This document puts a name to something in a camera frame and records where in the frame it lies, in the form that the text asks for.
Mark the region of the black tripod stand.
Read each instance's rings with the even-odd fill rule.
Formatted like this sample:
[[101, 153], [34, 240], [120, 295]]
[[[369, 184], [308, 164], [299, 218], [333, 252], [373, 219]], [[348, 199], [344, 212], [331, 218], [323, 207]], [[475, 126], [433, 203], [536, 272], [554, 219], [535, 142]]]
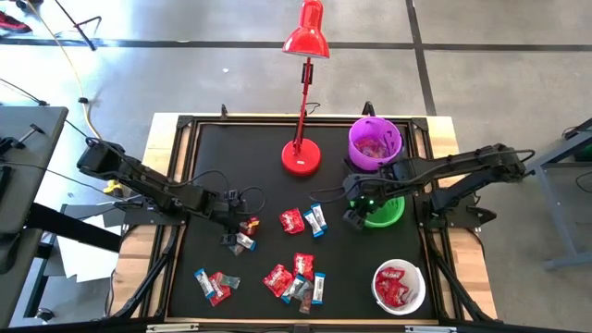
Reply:
[[96, 50], [96, 46], [95, 46], [94, 42], [91, 40], [91, 38], [86, 34], [86, 32], [84, 31], [83, 27], [85, 25], [89, 24], [89, 23], [92, 23], [92, 22], [95, 22], [96, 23], [96, 26], [99, 26], [99, 24], [101, 23], [101, 21], [102, 21], [103, 18], [101, 16], [94, 16], [92, 18], [88, 18], [88, 19], [83, 20], [83, 21], [76, 21], [68, 13], [68, 11], [64, 8], [64, 6], [59, 2], [59, 0], [54, 0], [54, 1], [57, 4], [57, 6], [59, 7], [59, 9], [68, 18], [68, 20], [72, 23], [73, 28], [79, 33], [79, 35], [82, 38], [82, 40], [94, 52]]

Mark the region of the grey metal table frame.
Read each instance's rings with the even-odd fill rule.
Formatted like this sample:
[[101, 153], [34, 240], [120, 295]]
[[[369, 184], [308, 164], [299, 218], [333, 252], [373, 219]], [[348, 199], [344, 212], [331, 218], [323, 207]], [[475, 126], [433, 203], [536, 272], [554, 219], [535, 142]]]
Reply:
[[536, 177], [564, 255], [548, 270], [592, 264], [592, 118], [566, 129], [561, 144], [529, 164]]

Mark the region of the red Skittles candy packet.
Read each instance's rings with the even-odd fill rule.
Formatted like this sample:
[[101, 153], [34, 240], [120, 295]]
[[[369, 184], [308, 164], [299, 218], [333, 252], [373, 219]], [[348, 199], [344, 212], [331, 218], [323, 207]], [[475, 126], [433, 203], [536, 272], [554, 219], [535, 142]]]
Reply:
[[297, 234], [305, 230], [302, 214], [298, 208], [292, 208], [281, 213], [279, 220], [284, 231], [290, 235]]
[[231, 289], [229, 286], [222, 285], [223, 274], [215, 272], [210, 278], [210, 283], [214, 289], [214, 295], [210, 298], [210, 303], [216, 307], [219, 303], [231, 296]]
[[398, 267], [388, 266], [381, 269], [377, 274], [378, 280], [401, 280], [405, 275], [405, 270]]
[[240, 232], [246, 236], [251, 237], [254, 235], [259, 228], [260, 220], [257, 216], [251, 216], [250, 218], [240, 222]]
[[391, 307], [401, 307], [405, 305], [406, 295], [409, 292], [409, 288], [402, 285], [399, 281], [392, 282], [386, 292], [385, 303]]
[[263, 283], [277, 298], [281, 297], [282, 294], [291, 286], [292, 281], [292, 273], [282, 264], [276, 265], [263, 279]]
[[377, 278], [375, 281], [376, 293], [382, 300], [386, 300], [394, 288], [395, 280], [391, 278]]
[[313, 280], [315, 257], [307, 253], [295, 253], [293, 256], [293, 275], [302, 276], [305, 279]]

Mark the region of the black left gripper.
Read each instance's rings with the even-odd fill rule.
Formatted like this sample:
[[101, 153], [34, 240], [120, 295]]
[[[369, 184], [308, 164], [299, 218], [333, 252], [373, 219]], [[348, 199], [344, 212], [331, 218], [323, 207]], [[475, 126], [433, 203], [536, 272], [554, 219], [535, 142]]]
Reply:
[[204, 191], [201, 208], [203, 218], [223, 226], [227, 233], [232, 233], [223, 234], [220, 244], [236, 245], [236, 233], [247, 216], [246, 200], [241, 198], [241, 193], [236, 189], [223, 192]]

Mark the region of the red black shoe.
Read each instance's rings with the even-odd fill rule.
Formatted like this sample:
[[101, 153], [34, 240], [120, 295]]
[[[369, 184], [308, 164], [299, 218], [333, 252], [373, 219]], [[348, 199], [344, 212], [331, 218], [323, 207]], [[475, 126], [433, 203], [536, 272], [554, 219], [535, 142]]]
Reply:
[[0, 30], [14, 33], [29, 33], [31, 27], [24, 22], [0, 11]]

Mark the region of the black table mat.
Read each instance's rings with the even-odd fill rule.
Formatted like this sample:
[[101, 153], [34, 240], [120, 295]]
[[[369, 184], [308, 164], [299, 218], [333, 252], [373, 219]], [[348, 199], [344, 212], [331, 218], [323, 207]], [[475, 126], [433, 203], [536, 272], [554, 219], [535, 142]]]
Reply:
[[[343, 221], [347, 202], [340, 199], [339, 186], [349, 170], [343, 160], [348, 154], [348, 128], [310, 127], [307, 136], [322, 152], [321, 166], [310, 178], [297, 178], [281, 164], [281, 151], [292, 137], [289, 126], [206, 125], [201, 131], [196, 170], [221, 170], [234, 189], [246, 189], [249, 209], [258, 209], [261, 226], [256, 247], [235, 256], [219, 244], [221, 229], [211, 222], [192, 222], [187, 229], [183, 260], [176, 274], [186, 286], [171, 305], [171, 314], [203, 315], [213, 318], [300, 318], [297, 304], [288, 305], [263, 283], [272, 269], [283, 264], [293, 268], [296, 252], [314, 255], [314, 267], [326, 275], [324, 302], [312, 308], [319, 319], [386, 319], [371, 292], [376, 269], [389, 259], [422, 263], [413, 202], [407, 202], [403, 216], [387, 228], [359, 231]], [[280, 223], [281, 213], [298, 208], [306, 211], [311, 191], [324, 190], [322, 206], [327, 233], [315, 238], [310, 229], [289, 235]], [[218, 306], [207, 302], [185, 306], [184, 297], [197, 285], [191, 279], [203, 268], [240, 277], [240, 286]]]

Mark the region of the white plastic bucket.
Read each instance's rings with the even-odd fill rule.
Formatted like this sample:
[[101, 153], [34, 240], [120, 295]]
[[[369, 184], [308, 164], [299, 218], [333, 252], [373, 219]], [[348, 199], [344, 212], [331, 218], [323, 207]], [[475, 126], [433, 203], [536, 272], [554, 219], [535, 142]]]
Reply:
[[[375, 281], [377, 279], [378, 272], [388, 266], [398, 267], [405, 270], [404, 277], [399, 280], [402, 285], [409, 288], [409, 292], [406, 295], [406, 304], [401, 307], [391, 307], [384, 300], [382, 300], [375, 289]], [[392, 315], [409, 315], [414, 313], [424, 302], [426, 296], [426, 284], [424, 277], [418, 267], [415, 265], [402, 260], [402, 259], [391, 259], [383, 263], [376, 269], [374, 273], [371, 290], [376, 303], [387, 313]]]

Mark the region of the white paper sheets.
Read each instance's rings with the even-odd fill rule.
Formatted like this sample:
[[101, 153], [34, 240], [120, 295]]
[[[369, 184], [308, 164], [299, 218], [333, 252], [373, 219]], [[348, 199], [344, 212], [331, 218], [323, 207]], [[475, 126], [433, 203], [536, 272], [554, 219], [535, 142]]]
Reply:
[[[64, 214], [122, 235], [124, 212], [112, 204], [66, 205]], [[109, 278], [117, 265], [118, 251], [104, 250], [62, 236], [56, 240], [65, 276], [75, 277], [78, 283]]]

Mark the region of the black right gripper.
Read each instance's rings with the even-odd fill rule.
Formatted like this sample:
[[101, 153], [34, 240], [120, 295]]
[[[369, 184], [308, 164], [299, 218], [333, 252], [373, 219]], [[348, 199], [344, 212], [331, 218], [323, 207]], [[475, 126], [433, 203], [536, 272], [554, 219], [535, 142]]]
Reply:
[[365, 215], [374, 213], [383, 206], [406, 180], [407, 174], [397, 168], [380, 168], [374, 172], [348, 175], [342, 182], [349, 204], [343, 214], [343, 220], [362, 230], [365, 226]]

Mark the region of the grey side desk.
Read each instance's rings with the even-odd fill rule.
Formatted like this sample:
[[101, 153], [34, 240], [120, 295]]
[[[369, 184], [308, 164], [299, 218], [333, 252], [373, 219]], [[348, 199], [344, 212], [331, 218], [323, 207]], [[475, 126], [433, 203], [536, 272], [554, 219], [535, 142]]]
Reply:
[[8, 327], [43, 232], [28, 228], [66, 125], [64, 106], [0, 106], [0, 138], [21, 142], [0, 154], [0, 328]]

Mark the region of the green plastic bucket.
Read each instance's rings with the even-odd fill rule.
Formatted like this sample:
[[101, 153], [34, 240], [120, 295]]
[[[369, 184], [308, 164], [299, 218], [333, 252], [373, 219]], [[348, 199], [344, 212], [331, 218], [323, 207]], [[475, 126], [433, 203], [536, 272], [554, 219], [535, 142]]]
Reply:
[[377, 201], [369, 197], [360, 197], [350, 201], [348, 209], [354, 209], [360, 216], [365, 216], [365, 228], [385, 228], [396, 223], [405, 210], [403, 197]]

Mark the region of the black aluminium rig frame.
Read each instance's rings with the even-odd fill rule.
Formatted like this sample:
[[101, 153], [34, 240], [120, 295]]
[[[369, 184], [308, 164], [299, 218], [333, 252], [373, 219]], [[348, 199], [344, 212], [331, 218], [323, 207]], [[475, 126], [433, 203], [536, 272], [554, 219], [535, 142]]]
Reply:
[[[157, 113], [153, 117], [143, 161], [157, 171], [172, 171], [175, 177], [181, 176], [181, 169], [187, 161], [187, 153], [195, 150], [198, 142], [199, 126], [197, 120], [221, 125], [257, 124], [270, 120], [279, 125], [289, 125], [293, 114], [230, 114], [222, 117], [214, 113]], [[421, 156], [433, 152], [442, 157], [456, 154], [458, 143], [451, 117], [409, 116], [402, 121], [410, 121], [412, 134]], [[117, 266], [112, 280], [112, 306], [110, 311], [120, 310], [125, 302], [140, 287], [156, 255], [164, 250], [162, 239], [170, 235], [169, 227], [144, 226], [134, 229], [123, 241]], [[454, 228], [448, 232], [440, 231], [435, 244], [443, 250], [450, 244], [450, 263], [456, 276], [480, 309], [490, 317], [497, 312], [489, 283], [484, 250], [480, 239], [473, 230]], [[193, 325], [199, 330], [207, 327], [270, 327], [289, 329], [309, 327], [316, 330], [345, 328], [348, 325], [360, 329], [391, 330], [396, 326], [413, 326], [415, 320], [397, 319], [205, 319], [165, 317], [165, 325]]]

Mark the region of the red desk lamp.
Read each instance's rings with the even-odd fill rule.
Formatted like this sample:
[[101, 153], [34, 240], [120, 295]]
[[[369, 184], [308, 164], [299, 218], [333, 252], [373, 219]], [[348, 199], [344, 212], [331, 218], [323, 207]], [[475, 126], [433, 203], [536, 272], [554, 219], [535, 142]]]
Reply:
[[300, 117], [295, 136], [288, 142], [281, 153], [284, 168], [296, 176], [311, 176], [319, 168], [321, 151], [318, 145], [304, 138], [304, 120], [308, 91], [313, 81], [314, 66], [312, 59], [329, 59], [329, 46], [322, 32], [324, 5], [321, 0], [303, 0], [297, 28], [289, 35], [282, 47], [282, 52], [304, 56], [302, 65], [302, 101]]

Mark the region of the purple plastic bucket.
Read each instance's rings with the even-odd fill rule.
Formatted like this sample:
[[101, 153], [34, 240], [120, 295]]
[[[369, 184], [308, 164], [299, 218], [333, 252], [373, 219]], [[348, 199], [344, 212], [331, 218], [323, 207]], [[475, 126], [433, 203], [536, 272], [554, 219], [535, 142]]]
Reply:
[[[388, 142], [391, 156], [387, 158], [371, 158], [360, 153], [354, 143], [365, 137], [374, 137]], [[349, 158], [364, 171], [377, 171], [401, 153], [403, 139], [397, 126], [382, 117], [362, 117], [351, 126], [348, 134]]]

